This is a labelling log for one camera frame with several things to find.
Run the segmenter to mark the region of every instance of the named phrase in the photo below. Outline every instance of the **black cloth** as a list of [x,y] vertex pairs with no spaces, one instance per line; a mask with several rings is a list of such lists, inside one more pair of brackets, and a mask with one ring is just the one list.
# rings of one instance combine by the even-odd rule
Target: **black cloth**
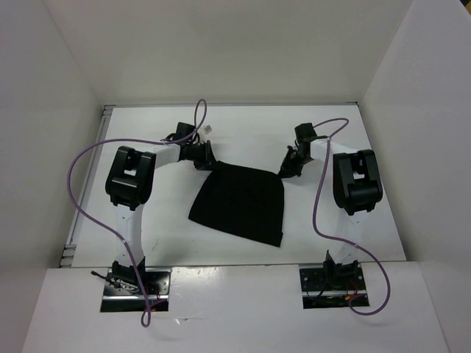
[[188,218],[198,224],[280,246],[284,187],[270,171],[218,163],[206,179]]

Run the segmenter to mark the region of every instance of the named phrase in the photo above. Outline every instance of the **purple cable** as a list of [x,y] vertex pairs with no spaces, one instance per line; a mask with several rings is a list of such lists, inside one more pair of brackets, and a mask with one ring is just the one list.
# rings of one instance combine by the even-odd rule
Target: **purple cable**
[[347,118],[334,118],[334,119],[329,119],[329,120],[326,120],[326,121],[323,121],[322,123],[319,123],[317,125],[314,125],[314,128],[318,127],[318,126],[321,126],[321,125],[324,125],[326,123],[330,123],[332,121],[344,121],[345,124],[343,124],[342,126],[340,126],[336,131],[334,131],[332,134],[330,134],[328,137],[327,137],[327,152],[325,154],[325,162],[324,162],[324,168],[322,169],[322,175],[321,175],[321,179],[319,181],[319,187],[317,188],[317,192],[316,192],[316,201],[314,201],[314,210],[313,210],[313,215],[312,215],[312,225],[314,227],[314,231],[321,237],[325,238],[325,239],[329,239],[329,240],[337,240],[337,241],[341,241],[342,243],[347,243],[347,244],[350,244],[351,246],[354,246],[356,247],[357,249],[360,249],[362,252],[368,254],[377,264],[378,266],[380,267],[380,270],[383,272],[383,275],[384,275],[384,279],[386,280],[386,286],[387,286],[387,293],[386,293],[386,299],[384,299],[384,302],[382,303],[382,305],[376,309],[376,310],[373,310],[373,311],[370,311],[368,313],[362,313],[361,311],[358,311],[356,310],[353,306],[352,306],[352,302],[358,298],[359,296],[365,296],[366,294],[360,294],[360,295],[357,295],[357,296],[353,296],[349,301],[348,301],[348,306],[350,307],[350,309],[355,313],[355,314],[359,314],[359,315],[362,315],[362,316],[370,316],[370,315],[374,315],[374,314],[378,314],[382,309],[384,309],[386,307],[386,305],[388,304],[389,302],[389,299],[391,298],[391,283],[389,281],[389,276],[388,274],[386,273],[386,270],[384,269],[383,265],[381,264],[381,262],[379,261],[379,259],[374,255],[372,254],[369,250],[366,250],[363,246],[359,246],[357,243],[351,241],[351,240],[348,240],[348,239],[344,239],[344,238],[339,238],[339,237],[333,237],[333,236],[330,236],[330,235],[326,235],[324,233],[322,233],[319,228],[317,228],[317,209],[319,208],[319,200],[321,198],[321,192],[322,192],[322,186],[324,185],[324,181],[325,181],[325,176],[327,174],[327,166],[329,164],[329,157],[330,157],[330,140],[335,136],[337,135],[337,133],[339,133],[340,131],[343,130],[343,128],[346,127],[346,125],[348,125],[348,123],[350,122]]
[[[197,133],[198,129],[203,125],[203,123],[205,122],[205,119],[206,119],[206,112],[208,111],[208,103],[204,99],[200,99],[198,101],[198,103],[196,103],[196,106],[195,106],[195,109],[194,109],[194,119],[196,121],[196,114],[198,113],[198,107],[201,103],[204,103],[204,105],[205,105],[205,112],[203,113],[203,117],[202,117],[201,121],[199,122],[199,125],[196,126],[195,130],[190,135],[185,136],[184,138],[180,138],[179,140],[169,141],[169,142],[139,140],[137,138],[114,138],[114,139],[110,139],[110,140],[99,141],[99,142],[96,142],[93,145],[87,147],[83,151],[81,151],[72,160],[72,163],[71,163],[70,167],[68,168],[68,172],[67,172],[67,193],[68,193],[68,197],[72,201],[72,204],[74,204],[75,208],[77,208],[77,210],[80,213],[82,213],[86,218],[88,218],[90,221],[94,222],[95,224],[98,224],[99,226],[101,226],[101,227],[105,228],[106,230],[112,232],[116,237],[118,237],[118,239],[124,244],[124,247],[126,248],[126,251],[127,251],[128,255],[130,256],[131,263],[132,263],[132,268],[134,268],[135,275],[138,279],[139,289],[141,290],[142,295],[144,297],[144,301],[146,303],[146,309],[144,310],[144,312],[142,313],[142,316],[141,316],[141,325],[143,327],[149,327],[150,318],[151,318],[151,314],[152,314],[152,306],[154,306],[155,303],[150,304],[150,302],[149,302],[149,297],[147,296],[146,289],[145,289],[144,284],[142,282],[141,276],[139,274],[138,266],[135,262],[134,256],[132,255],[131,249],[130,249],[129,245],[126,242],[126,239],[124,239],[124,237],[121,234],[119,234],[117,231],[115,231],[113,228],[109,227],[108,225],[102,223],[98,219],[94,218],[92,215],[89,215],[88,213],[86,213],[80,207],[80,205],[77,203],[77,200],[74,198],[74,194],[72,193],[72,188],[71,188],[72,171],[74,170],[74,166],[77,164],[77,161],[80,159],[81,156],[83,156],[85,153],[87,153],[91,149],[94,149],[95,147],[100,146],[100,145],[104,145],[105,143],[111,143],[111,142],[139,142],[139,143],[148,143],[148,144],[151,144],[151,145],[171,145],[171,144],[176,144],[176,143],[182,143],[182,142],[185,142],[185,141],[189,140],[193,135],[195,135]],[[145,317],[146,314],[147,314],[147,322],[144,322],[144,317]]]

